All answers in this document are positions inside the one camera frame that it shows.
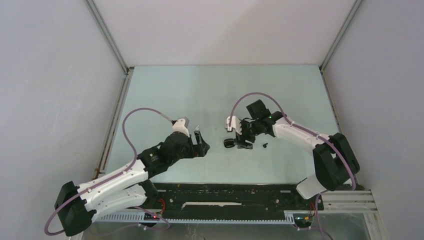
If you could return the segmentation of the black earbud charging case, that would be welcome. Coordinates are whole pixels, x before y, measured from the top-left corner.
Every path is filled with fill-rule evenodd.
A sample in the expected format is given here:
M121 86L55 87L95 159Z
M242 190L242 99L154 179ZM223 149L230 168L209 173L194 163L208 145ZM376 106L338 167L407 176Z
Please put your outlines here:
M226 149L230 149L230 148L233 148L236 145L236 143L233 138L227 138L223 141L223 145Z

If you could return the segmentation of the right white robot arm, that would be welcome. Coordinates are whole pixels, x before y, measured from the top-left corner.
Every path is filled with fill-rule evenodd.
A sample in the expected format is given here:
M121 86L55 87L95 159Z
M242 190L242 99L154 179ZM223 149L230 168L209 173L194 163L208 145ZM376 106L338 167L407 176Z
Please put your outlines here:
M285 139L313 157L314 174L300 181L290 196L295 208L304 209L316 195L335 191L348 180L354 181L360 165L345 135L313 131L281 111L270 112L262 100L246 108L249 118L230 115L225 123L228 132L235 131L234 143L239 149L252 149L256 137L265 134Z

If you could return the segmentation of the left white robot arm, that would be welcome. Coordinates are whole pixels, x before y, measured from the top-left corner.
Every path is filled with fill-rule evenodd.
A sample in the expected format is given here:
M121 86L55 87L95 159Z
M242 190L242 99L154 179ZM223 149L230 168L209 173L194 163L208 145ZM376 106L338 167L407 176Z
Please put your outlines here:
M90 182L75 185L65 183L57 196L54 208L62 232L71 237L85 231L96 219L128 207L153 208L158 194L144 185L164 173L181 159L204 157L210 149L200 131L191 135L175 131L163 142L147 148L123 167Z

